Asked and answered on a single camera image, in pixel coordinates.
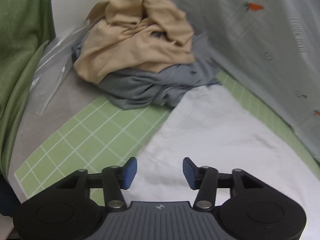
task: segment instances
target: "logo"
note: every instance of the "logo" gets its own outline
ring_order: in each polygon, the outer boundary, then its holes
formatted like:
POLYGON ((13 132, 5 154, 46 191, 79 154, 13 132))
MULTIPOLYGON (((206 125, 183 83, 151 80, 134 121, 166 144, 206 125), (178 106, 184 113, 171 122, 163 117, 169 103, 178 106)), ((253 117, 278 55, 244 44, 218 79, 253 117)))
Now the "logo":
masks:
POLYGON ((252 2, 246 2, 244 4, 244 6, 246 7, 247 11, 251 10, 251 11, 256 12, 256 11, 260 11, 260 10, 264 9, 264 7, 262 5, 255 4, 255 3, 252 3, 252 2))
POLYGON ((159 204, 159 205, 155 206, 155 208, 157 208, 157 209, 159 209, 159 210, 162 210, 162 209, 165 208, 165 206, 162 205, 162 204, 159 204))

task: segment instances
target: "white grid line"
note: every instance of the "white grid line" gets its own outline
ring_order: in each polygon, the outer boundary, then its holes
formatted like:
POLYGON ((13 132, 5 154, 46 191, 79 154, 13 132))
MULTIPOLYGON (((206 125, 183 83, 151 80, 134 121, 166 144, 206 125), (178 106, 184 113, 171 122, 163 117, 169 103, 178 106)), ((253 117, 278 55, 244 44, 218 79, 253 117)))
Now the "white grid line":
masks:
MULTIPOLYGON (((96 112, 98 109, 100 109, 103 105, 105 105, 106 103, 108 103, 109 101, 106 101, 105 103, 103 103, 101 106, 99 106, 99 107, 97 107, 94 111, 92 111, 87 117, 85 117, 80 123, 78 123, 75 127, 73 127, 69 132, 67 132, 64 136, 62 136, 62 138, 61 139, 59 139, 58 140, 58 142, 56 142, 51 148, 50 148, 50 150, 48 151, 48 152, 50 152, 54 147, 56 147, 56 145, 59 143, 59 142, 61 142, 62 140, 63 140, 63 138, 65 137, 65 136, 67 136, 69 133, 71 133, 76 127, 78 127, 84 120, 86 120, 89 116, 91 116, 94 112, 96 112)), ((33 166, 32 166, 32 168, 34 168, 40 161, 42 161, 42 159, 45 157, 45 154, 36 162, 36 164, 34 164, 33 166)), ((20 182, 22 182, 24 179, 25 179, 25 177, 30 173, 31 171, 28 171, 27 172, 27 174, 20 180, 20 182)))
POLYGON ((30 196, 27 196, 27 198, 29 199, 29 198, 32 198, 33 196, 35 196, 36 195, 36 190, 34 191, 34 192, 32 192, 32 194, 30 195, 30 196))
MULTIPOLYGON (((54 167, 57 168, 57 165, 54 163, 54 161, 53 161, 53 160, 51 159, 51 157, 48 155, 47 151, 43 148, 43 146, 40 145, 40 147, 41 147, 41 149, 44 151, 44 154, 47 155, 47 157, 50 159, 50 161, 52 162, 52 164, 54 165, 54 167)), ((58 171, 61 173, 61 175, 62 175, 63 177, 65 177, 65 175, 63 174, 63 172, 62 172, 60 169, 58 169, 58 171)))
POLYGON ((161 117, 159 117, 159 119, 153 124, 153 126, 145 132, 145 134, 141 137, 141 139, 126 153, 125 156, 122 157, 122 159, 118 162, 120 163, 121 161, 124 161, 127 156, 130 154, 130 152, 132 152, 132 150, 139 144, 141 143, 142 139, 145 138, 145 136, 160 122, 160 120, 167 114, 167 112, 163 113, 161 117))
POLYGON ((22 189, 22 192, 24 193, 24 195, 26 196, 26 198, 29 198, 28 194, 25 192, 23 186, 21 185, 20 181, 18 180, 18 177, 17 177, 16 173, 14 173, 13 175, 14 175, 14 177, 16 178, 16 181, 18 182, 18 184, 19 184, 20 188, 22 189))
MULTIPOLYGON (((81 156, 81 154, 78 153, 78 151, 73 148, 73 146, 68 142, 68 140, 66 140, 66 138, 64 138, 63 140, 70 146, 70 148, 76 153, 76 155, 78 155, 79 158, 80 158, 84 163, 86 163, 86 165, 88 165, 87 160, 86 160, 85 158, 83 158, 83 157, 81 156)), ((92 167, 91 165, 88 165, 88 166, 89 166, 95 173, 98 173, 97 170, 96 170, 94 167, 92 167)))
POLYGON ((29 163, 26 161, 26 164, 28 165, 29 169, 31 170, 31 173, 33 174, 33 176, 35 176, 36 180, 38 181, 38 183, 40 184, 40 186, 42 187, 42 189, 44 189, 43 185, 41 184, 41 182, 39 181, 39 179, 37 178, 37 176, 35 175, 35 173, 33 172, 33 170, 31 169, 29 163))
MULTIPOLYGON (((111 119, 112 117, 114 117, 117 113, 119 113, 121 110, 119 109, 115 114, 113 114, 113 116, 111 116, 109 119, 111 119)), ((102 125, 100 125, 100 127, 98 127, 93 133, 95 133, 97 130, 99 130, 105 123, 107 123, 108 121, 109 121, 109 119, 108 120, 106 120, 102 125)), ((45 183, 48 179, 49 179, 49 177, 50 176, 52 176, 52 174, 77 150, 77 149, 79 149, 79 147, 81 147, 81 145, 83 145, 84 143, 85 143, 85 141, 87 140, 87 139, 89 139, 90 137, 92 136, 92 134, 90 134, 86 139, 84 139, 84 141, 82 142, 82 143, 80 143, 76 148, 74 148, 74 150, 59 164, 59 165, 57 165, 57 167, 49 174, 49 176, 42 182, 42 183, 45 183)))
MULTIPOLYGON (((88 132, 90 132, 90 133, 92 133, 92 131, 90 131, 90 129, 85 125, 85 124, 81 124, 82 125, 82 127, 84 128, 84 129, 86 129, 88 132)), ((92 134, 92 136, 97 140, 97 141, 99 141, 104 147, 106 146, 106 144, 98 137, 98 136, 96 136, 96 134, 95 133, 93 133, 92 134)), ((107 147, 108 148, 108 150, 110 150, 116 157, 118 157, 118 159, 121 159, 121 157, 114 151, 114 150, 112 150, 111 148, 109 148, 109 147, 107 147)))
POLYGON ((97 157, 100 156, 100 154, 125 130, 127 129, 127 127, 132 124, 135 120, 137 120, 139 118, 140 115, 142 115, 150 106, 147 106, 143 111, 141 111, 141 113, 139 113, 131 122, 129 122, 110 142, 108 142, 108 144, 106 144, 105 147, 103 147, 103 149, 98 152, 98 154, 92 158, 91 161, 89 161, 89 164, 91 164, 97 157))
POLYGON ((149 122, 147 119, 145 119, 143 116, 140 116, 140 119, 143 120, 145 123, 147 123, 148 125, 152 126, 153 123, 149 122))
MULTIPOLYGON (((102 114, 105 118, 108 118, 108 116, 102 112, 101 110, 98 110, 98 112, 100 114, 102 114)), ((112 122, 116 127, 120 128, 120 129, 123 129, 123 127, 121 125, 119 125, 117 122, 113 121, 112 119, 110 120, 110 122, 112 122)), ((131 133, 129 133, 127 130, 124 130, 124 132, 129 135, 132 139, 134 139, 135 141, 138 141, 137 138, 135 138, 131 133)))

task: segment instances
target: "cutting mat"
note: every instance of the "cutting mat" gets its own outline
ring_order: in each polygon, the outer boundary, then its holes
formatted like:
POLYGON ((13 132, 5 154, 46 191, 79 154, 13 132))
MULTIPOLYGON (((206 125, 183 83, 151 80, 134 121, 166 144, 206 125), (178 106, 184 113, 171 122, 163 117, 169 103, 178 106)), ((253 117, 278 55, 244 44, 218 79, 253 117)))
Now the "cutting mat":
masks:
MULTIPOLYGON (((27 198, 85 168, 98 173, 111 165, 123 165, 135 156, 168 117, 167 107, 122 110, 101 96, 52 134, 17 169, 15 177, 27 198)), ((92 190, 101 202, 102 192, 92 190)))
MULTIPOLYGON (((320 168, 292 129, 267 105, 225 71, 218 79, 252 115, 284 140, 320 179, 320 168)), ((148 106, 121 110, 101 96, 50 136, 15 172, 25 195, 30 198, 73 171, 86 168, 101 172, 111 165, 123 165, 148 142, 170 110, 148 106)), ((91 198, 104 205, 102 191, 91 198)))

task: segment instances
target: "pile of clothes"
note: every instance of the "pile of clothes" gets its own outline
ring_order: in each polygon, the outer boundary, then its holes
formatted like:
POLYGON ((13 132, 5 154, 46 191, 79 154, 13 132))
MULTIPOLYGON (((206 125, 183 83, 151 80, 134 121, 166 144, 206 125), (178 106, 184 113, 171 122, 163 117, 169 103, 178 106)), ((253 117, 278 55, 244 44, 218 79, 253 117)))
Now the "pile of clothes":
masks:
POLYGON ((194 35, 186 14, 169 0, 107 0, 87 19, 73 48, 74 68, 122 109, 175 107, 189 90, 219 84, 205 33, 194 35))

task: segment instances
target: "green curtain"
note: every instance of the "green curtain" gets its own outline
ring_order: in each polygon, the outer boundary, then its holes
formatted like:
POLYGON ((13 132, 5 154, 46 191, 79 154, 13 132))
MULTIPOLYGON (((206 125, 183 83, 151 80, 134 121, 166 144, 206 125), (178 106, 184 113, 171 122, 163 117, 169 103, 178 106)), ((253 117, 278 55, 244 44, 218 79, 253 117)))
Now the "green curtain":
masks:
POLYGON ((5 178, 32 76, 53 38, 51 0, 0 0, 0 172, 5 178))

